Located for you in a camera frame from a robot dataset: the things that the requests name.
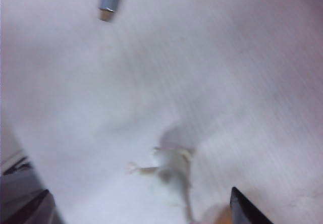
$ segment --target mouse leg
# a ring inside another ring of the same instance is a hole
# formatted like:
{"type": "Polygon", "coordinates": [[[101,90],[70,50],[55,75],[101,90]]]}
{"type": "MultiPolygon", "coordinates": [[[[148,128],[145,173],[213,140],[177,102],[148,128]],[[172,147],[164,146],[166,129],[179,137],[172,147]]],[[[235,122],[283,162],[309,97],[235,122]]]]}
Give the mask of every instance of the mouse leg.
{"type": "Polygon", "coordinates": [[[141,175],[152,175],[156,169],[157,167],[139,167],[135,162],[130,162],[127,165],[127,173],[129,174],[138,172],[141,175]]]}

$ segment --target mouse ear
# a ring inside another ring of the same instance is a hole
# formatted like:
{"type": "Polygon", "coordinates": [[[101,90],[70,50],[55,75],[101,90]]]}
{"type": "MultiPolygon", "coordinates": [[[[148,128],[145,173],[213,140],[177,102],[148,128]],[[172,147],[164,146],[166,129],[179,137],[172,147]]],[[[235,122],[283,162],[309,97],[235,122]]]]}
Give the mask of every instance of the mouse ear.
{"type": "Polygon", "coordinates": [[[178,149],[178,152],[188,161],[190,162],[192,159],[192,154],[187,149],[178,149]]]}

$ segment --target white floor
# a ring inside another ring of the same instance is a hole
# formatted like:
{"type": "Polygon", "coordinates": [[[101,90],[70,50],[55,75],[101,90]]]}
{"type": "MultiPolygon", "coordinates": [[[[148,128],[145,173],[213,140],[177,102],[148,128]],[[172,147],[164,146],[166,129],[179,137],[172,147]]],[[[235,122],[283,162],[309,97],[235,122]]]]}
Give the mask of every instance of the white floor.
{"type": "Polygon", "coordinates": [[[203,223],[232,186],[323,222],[323,0],[98,2],[2,0],[2,109],[67,223],[184,223],[125,174],[156,145],[195,148],[203,223]]]}

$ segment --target white mouse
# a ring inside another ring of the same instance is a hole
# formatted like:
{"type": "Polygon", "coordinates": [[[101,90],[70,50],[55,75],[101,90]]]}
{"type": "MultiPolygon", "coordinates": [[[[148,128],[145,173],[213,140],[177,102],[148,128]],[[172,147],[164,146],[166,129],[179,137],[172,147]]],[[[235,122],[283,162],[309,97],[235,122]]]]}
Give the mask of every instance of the white mouse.
{"type": "Polygon", "coordinates": [[[186,149],[153,149],[153,167],[129,163],[129,173],[153,177],[155,194],[167,204],[183,208],[188,223],[193,222],[189,200],[189,163],[191,153],[186,149]]]}

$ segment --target white surface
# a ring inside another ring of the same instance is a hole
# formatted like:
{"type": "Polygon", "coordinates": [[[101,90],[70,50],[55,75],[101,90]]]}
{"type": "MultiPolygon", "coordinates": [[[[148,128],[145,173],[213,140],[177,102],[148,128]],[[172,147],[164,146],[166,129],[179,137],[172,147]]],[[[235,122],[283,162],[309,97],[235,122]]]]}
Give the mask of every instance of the white surface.
{"type": "Polygon", "coordinates": [[[68,223],[182,223],[145,180],[196,149],[192,205],[237,186],[274,223],[322,223],[322,0],[2,0],[2,107],[68,223]]]}

